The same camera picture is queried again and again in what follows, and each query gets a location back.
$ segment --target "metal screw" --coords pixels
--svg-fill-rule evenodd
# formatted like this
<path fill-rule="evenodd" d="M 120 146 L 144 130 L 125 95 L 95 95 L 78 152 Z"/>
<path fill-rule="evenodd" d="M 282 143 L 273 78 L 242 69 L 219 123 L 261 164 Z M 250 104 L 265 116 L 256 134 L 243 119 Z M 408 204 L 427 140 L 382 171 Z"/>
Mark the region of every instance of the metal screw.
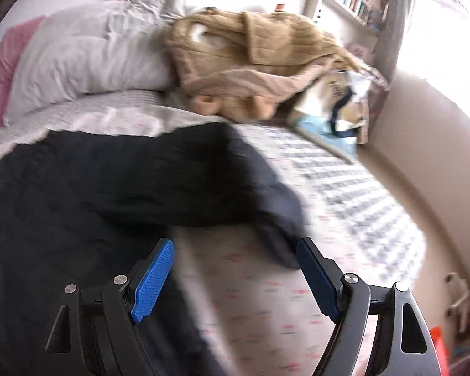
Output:
<path fill-rule="evenodd" d="M 74 293 L 75 291 L 76 291 L 76 285 L 75 284 L 68 284 L 65 287 L 65 293 L 67 293 L 67 294 Z"/>
<path fill-rule="evenodd" d="M 113 282 L 117 285 L 121 285 L 121 284 L 124 284 L 127 282 L 127 276 L 124 275 L 124 274 L 121 274 L 119 276 L 116 276 L 114 279 L 113 279 Z"/>
<path fill-rule="evenodd" d="M 352 274 L 352 273 L 345 274 L 343 278 L 345 279 L 347 283 L 350 283 L 350 284 L 355 284 L 357 281 L 359 281 L 359 278 L 355 274 Z"/>
<path fill-rule="evenodd" d="M 409 290 L 409 287 L 407 285 L 405 285 L 404 283 L 402 283 L 402 281 L 397 281 L 395 283 L 395 287 L 397 288 L 397 290 L 401 291 L 402 293 L 404 291 Z"/>

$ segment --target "mattress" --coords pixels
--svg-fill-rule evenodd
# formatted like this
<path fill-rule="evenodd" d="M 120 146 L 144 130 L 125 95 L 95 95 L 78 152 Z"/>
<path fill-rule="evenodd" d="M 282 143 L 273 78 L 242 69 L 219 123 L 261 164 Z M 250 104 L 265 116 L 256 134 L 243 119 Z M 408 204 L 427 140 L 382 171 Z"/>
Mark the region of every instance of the mattress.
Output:
<path fill-rule="evenodd" d="M 51 106 L 1 129 L 0 157 L 15 143 L 43 138 L 48 129 L 157 136 L 221 121 L 160 104 L 157 93 L 123 91 Z M 425 253 L 424 237 L 361 164 L 348 165 L 282 128 L 236 128 L 299 196 L 306 235 L 323 255 L 367 283 L 412 285 Z M 173 276 L 227 374 L 311 375 L 334 324 L 319 311 L 301 271 L 282 267 L 247 226 L 177 227 L 173 232 Z M 372 317 L 358 374 L 367 364 L 374 329 Z"/>

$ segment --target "sunlight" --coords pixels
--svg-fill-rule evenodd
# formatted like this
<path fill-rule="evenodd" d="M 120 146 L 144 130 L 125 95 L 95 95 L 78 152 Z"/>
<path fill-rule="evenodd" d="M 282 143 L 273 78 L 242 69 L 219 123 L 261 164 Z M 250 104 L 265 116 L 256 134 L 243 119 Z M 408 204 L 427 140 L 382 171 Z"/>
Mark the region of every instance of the sunlight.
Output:
<path fill-rule="evenodd" d="M 470 16 L 451 0 L 416 0 L 397 67 L 439 90 L 470 118 Z"/>

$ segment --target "pink pillow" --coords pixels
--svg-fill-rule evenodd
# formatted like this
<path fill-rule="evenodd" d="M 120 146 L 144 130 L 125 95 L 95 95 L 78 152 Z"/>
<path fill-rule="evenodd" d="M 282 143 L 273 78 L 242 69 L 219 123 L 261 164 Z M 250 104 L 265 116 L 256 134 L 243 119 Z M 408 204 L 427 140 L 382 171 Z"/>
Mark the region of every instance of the pink pillow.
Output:
<path fill-rule="evenodd" d="M 45 18 L 43 15 L 8 29 L 0 44 L 0 126 L 3 125 L 3 113 L 7 107 L 14 71 L 33 33 Z"/>

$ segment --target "orange object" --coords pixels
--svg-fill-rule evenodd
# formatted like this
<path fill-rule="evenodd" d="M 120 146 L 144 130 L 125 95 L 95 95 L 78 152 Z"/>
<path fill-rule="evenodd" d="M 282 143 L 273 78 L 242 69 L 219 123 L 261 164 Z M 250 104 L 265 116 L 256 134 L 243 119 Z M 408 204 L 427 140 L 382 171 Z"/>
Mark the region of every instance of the orange object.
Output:
<path fill-rule="evenodd" d="M 439 360 L 439 366 L 441 368 L 441 376 L 449 376 L 449 368 L 447 367 L 447 356 L 449 355 L 444 338 L 442 336 L 442 329 L 440 326 L 436 326 L 430 330 L 431 340 L 434 343 L 435 352 L 437 353 L 437 359 Z"/>

